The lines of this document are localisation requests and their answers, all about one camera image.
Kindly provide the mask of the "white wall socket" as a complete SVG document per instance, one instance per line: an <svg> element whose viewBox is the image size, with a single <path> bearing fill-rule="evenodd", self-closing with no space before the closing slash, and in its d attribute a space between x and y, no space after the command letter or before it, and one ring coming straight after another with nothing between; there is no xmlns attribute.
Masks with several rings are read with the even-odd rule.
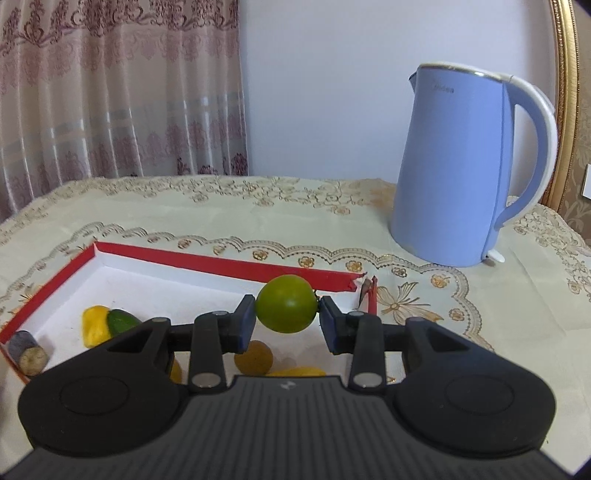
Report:
<svg viewBox="0 0 591 480"><path fill-rule="evenodd" d="M591 200L591 164L586 166L581 195L584 198Z"/></svg>

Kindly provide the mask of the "red cardboard box tray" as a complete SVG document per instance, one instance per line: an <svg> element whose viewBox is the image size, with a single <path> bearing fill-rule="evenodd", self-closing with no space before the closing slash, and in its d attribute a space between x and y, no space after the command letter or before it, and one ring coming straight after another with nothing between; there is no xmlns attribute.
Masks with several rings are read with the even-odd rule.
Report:
<svg viewBox="0 0 591 480"><path fill-rule="evenodd" d="M366 274L257 263L135 245L95 242L71 255L41 261L1 302L1 345L29 332L55 366L84 351L83 311L95 305L125 310L141 320L192 322L211 311L233 311L280 275L300 276L342 312L377 311L377 294L361 293Z"/></svg>

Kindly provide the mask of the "dark sugarcane piece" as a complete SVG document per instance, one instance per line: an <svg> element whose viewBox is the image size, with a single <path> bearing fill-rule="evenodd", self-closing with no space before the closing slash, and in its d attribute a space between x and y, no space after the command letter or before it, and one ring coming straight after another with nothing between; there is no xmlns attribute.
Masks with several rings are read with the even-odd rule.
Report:
<svg viewBox="0 0 591 480"><path fill-rule="evenodd" d="M14 333L8 342L8 354L19 370L28 377L39 375L49 362L48 353L26 330Z"/></svg>

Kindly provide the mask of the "brown round longan fruit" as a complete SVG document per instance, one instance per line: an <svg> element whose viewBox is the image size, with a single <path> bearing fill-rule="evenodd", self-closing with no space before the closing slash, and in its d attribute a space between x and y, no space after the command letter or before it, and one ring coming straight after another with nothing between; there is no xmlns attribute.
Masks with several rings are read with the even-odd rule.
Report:
<svg viewBox="0 0 591 480"><path fill-rule="evenodd" d="M259 340L249 342L249 347L242 354L235 354L235 366L247 376L264 376L273 367L273 351Z"/></svg>

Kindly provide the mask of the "round green fruit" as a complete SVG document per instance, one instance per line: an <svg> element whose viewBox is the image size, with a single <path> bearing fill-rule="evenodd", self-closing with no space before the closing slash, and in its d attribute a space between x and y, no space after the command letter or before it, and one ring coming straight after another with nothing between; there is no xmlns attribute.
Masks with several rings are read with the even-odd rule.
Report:
<svg viewBox="0 0 591 480"><path fill-rule="evenodd" d="M318 299L311 284L297 275L281 275L263 286L256 297L256 317L277 333L294 334L311 325Z"/></svg>

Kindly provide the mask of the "dark green fruit piece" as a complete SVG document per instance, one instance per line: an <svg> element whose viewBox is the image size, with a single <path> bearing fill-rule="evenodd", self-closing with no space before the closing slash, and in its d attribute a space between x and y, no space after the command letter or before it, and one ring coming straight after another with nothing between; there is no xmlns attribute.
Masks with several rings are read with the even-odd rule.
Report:
<svg viewBox="0 0 591 480"><path fill-rule="evenodd" d="M141 321L129 312L112 309L107 313L106 324L110 335L115 337L137 327Z"/></svg>

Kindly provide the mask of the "gold mirror frame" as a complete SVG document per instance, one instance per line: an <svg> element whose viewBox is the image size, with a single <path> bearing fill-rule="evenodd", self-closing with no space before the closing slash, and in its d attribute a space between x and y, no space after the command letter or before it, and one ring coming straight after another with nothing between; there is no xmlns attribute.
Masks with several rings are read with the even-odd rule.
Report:
<svg viewBox="0 0 591 480"><path fill-rule="evenodd" d="M564 200L575 151L579 115L579 45L571 0L549 1L555 44L555 100L558 155L541 203L559 211Z"/></svg>

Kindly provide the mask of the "cream gold embroidered tablecloth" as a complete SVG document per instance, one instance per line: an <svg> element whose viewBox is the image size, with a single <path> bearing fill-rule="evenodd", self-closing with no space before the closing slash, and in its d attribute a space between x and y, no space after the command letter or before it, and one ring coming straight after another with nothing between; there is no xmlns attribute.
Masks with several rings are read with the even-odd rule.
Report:
<svg viewBox="0 0 591 480"><path fill-rule="evenodd" d="M565 468L590 455L590 249L553 210L504 227L502 264L418 260L388 230L394 185L379 179L185 176L87 179L1 225L1 319L96 241L257 263L368 273L388 322L422 314L533 370L557 415L544 447Z"/></svg>

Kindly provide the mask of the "light blue electric kettle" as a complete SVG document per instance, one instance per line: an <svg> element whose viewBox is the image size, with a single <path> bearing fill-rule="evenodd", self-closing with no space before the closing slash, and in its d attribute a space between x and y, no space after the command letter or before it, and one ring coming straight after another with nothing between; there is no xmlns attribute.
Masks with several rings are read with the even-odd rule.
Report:
<svg viewBox="0 0 591 480"><path fill-rule="evenodd" d="M470 267L504 262L500 230L542 197L555 168L554 107L516 76L454 63L411 75L414 105L394 194L391 235L425 261ZM523 193L509 201L515 109L531 118L537 157Z"/></svg>

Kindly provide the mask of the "yellow fruit piece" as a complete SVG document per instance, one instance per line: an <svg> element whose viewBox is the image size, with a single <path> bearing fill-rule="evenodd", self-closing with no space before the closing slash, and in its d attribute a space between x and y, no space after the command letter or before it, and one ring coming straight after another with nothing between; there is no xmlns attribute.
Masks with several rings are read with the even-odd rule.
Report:
<svg viewBox="0 0 591 480"><path fill-rule="evenodd" d="M325 370L310 366L297 366L283 370L277 370L266 374L266 377L324 377Z"/></svg>
<svg viewBox="0 0 591 480"><path fill-rule="evenodd" d="M102 305L89 307L82 313L82 341L86 348L93 348L111 338L108 313L109 309Z"/></svg>

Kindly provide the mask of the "pink floral curtain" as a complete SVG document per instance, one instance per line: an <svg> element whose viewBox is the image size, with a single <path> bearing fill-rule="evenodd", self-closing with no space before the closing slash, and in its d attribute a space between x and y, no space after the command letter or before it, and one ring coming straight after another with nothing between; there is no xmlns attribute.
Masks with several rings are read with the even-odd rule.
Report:
<svg viewBox="0 0 591 480"><path fill-rule="evenodd" d="M249 172L235 1L5 1L1 214L74 180Z"/></svg>

